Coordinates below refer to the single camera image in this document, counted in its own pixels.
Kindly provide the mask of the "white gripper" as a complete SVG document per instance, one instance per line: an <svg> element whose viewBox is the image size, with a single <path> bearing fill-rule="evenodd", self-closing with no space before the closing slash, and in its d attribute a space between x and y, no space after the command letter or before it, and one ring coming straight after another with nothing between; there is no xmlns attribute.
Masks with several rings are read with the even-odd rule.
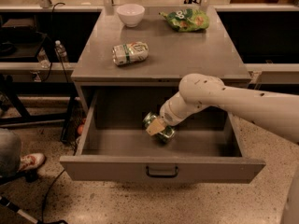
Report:
<svg viewBox="0 0 299 224"><path fill-rule="evenodd" d="M177 98L168 99L160 108L160 117L154 118L146 128L146 132L153 136L162 132L166 124L176 126L183 121L180 116L180 100Z"/></svg>

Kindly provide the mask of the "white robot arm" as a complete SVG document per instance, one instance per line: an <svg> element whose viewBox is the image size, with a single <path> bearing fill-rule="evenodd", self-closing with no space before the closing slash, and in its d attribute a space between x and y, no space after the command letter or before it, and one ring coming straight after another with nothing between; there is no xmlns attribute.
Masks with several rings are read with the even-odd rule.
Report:
<svg viewBox="0 0 299 224"><path fill-rule="evenodd" d="M268 177L261 189L227 193L220 204L211 201L198 218L186 224L299 224L298 143L299 98L296 95L228 87L216 78L185 76L178 92L161 105L159 126L176 126L189 116L217 107L276 136L270 149Z"/></svg>

